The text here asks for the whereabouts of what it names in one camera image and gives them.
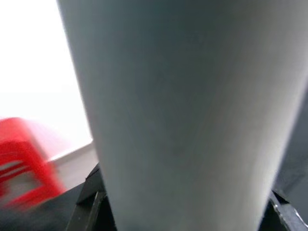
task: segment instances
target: gray cylindrical object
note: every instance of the gray cylindrical object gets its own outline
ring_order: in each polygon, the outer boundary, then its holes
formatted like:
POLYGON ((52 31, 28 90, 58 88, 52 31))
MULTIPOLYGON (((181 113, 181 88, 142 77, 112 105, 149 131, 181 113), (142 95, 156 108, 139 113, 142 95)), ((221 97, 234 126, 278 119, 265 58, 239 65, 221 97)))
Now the gray cylindrical object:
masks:
POLYGON ((119 231, 255 231, 306 87, 307 1, 59 0, 119 231))

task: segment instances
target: stool leg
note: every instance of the stool leg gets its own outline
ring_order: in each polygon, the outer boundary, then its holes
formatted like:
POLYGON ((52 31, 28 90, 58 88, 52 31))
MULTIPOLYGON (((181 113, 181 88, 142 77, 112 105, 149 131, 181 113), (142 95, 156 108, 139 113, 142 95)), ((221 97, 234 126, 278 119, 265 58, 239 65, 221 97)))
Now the stool leg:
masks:
POLYGON ((52 167, 44 161, 38 150, 31 143, 20 144, 28 164, 31 166, 36 179, 48 187, 54 196, 64 192, 64 188, 55 177, 52 167))
POLYGON ((49 199, 49 195, 46 187, 41 186, 36 189, 33 189, 26 194, 15 198, 14 200, 7 203, 6 207, 21 207, 21 208, 30 208, 33 205, 37 205, 44 200, 49 199))
POLYGON ((0 183, 0 197, 3 197, 7 192, 6 185, 4 183, 0 183))

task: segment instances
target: red plastic stool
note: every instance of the red plastic stool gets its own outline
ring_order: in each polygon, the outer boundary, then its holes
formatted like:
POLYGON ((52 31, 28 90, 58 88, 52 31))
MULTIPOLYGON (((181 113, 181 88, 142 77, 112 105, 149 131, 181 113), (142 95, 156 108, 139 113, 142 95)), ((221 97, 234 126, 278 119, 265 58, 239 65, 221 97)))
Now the red plastic stool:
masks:
POLYGON ((27 171, 33 173, 41 186, 10 201, 6 206, 30 208, 64 192, 51 164, 44 160, 34 137, 20 118, 0 120, 0 166, 13 163, 13 166, 0 170, 0 197, 7 193, 6 181, 27 171))

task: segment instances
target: red stool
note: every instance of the red stool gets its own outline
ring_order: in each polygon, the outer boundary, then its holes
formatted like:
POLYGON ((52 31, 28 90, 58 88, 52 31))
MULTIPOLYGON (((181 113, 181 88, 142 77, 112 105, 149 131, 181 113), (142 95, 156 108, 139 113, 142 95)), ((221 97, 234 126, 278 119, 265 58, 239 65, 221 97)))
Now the red stool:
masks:
POLYGON ((0 197, 6 192, 5 182, 24 172, 33 173, 41 186, 10 201, 7 206, 30 208, 64 192, 51 164, 41 156, 39 146, 20 118, 0 120, 0 197))

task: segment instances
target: white wall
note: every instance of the white wall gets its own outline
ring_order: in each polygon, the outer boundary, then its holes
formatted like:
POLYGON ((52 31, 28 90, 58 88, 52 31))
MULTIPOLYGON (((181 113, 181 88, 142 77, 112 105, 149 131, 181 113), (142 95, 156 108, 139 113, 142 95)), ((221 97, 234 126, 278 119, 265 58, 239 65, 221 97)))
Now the white wall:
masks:
POLYGON ((26 118, 49 155, 92 141, 56 0, 0 1, 0 117, 26 118))

